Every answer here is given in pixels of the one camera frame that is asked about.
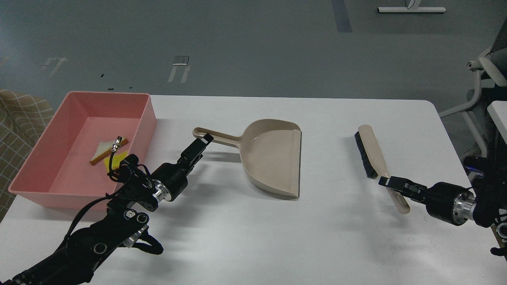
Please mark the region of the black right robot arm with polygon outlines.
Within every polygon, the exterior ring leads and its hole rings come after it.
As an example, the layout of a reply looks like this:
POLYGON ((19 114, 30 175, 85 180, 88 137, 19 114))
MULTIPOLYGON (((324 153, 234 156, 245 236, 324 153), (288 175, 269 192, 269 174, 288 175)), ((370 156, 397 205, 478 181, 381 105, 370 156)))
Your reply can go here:
POLYGON ((490 252, 506 257, 506 169, 499 168, 480 156, 467 156, 464 166, 478 176, 475 186, 464 188, 447 182, 431 187, 404 177, 380 174, 373 167, 366 171, 369 178, 379 178, 379 185, 425 205, 427 213, 438 220, 461 226, 468 220, 484 228, 492 228, 502 243, 490 252))

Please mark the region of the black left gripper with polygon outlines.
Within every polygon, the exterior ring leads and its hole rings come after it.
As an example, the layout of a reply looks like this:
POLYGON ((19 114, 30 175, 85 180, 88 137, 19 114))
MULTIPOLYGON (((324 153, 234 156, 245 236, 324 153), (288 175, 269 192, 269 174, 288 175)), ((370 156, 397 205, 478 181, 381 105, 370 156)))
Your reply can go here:
POLYGON ((203 157, 202 153, 213 140, 214 137, 206 133, 183 150, 176 164, 164 163, 151 173, 154 197, 158 201, 174 201, 182 193, 188 185, 187 175, 203 157))

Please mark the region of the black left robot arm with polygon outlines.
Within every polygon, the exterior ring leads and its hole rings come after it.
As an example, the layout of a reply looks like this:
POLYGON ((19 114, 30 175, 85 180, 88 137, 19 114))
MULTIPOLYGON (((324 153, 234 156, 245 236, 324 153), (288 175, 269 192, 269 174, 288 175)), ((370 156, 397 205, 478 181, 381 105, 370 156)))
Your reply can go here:
POLYGON ((208 133, 197 137, 175 164, 164 163, 153 173, 135 154, 126 156, 108 176, 121 187, 84 206, 61 244, 49 257, 6 280, 6 285, 79 285, 88 283, 96 269, 117 248, 137 248, 153 255, 163 247, 148 232, 150 220, 139 204, 154 212, 163 200, 173 201, 188 185, 188 175, 214 140, 208 133))

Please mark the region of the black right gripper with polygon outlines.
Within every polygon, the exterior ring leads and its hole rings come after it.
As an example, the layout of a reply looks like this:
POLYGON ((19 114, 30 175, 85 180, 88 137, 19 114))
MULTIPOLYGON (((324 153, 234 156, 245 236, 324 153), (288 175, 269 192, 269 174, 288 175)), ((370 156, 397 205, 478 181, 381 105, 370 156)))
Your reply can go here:
POLYGON ((451 225, 461 226, 474 220, 476 207, 474 194, 463 186, 438 182, 427 188, 404 177, 380 177, 379 185, 396 190, 412 201, 426 205, 428 214, 451 225))

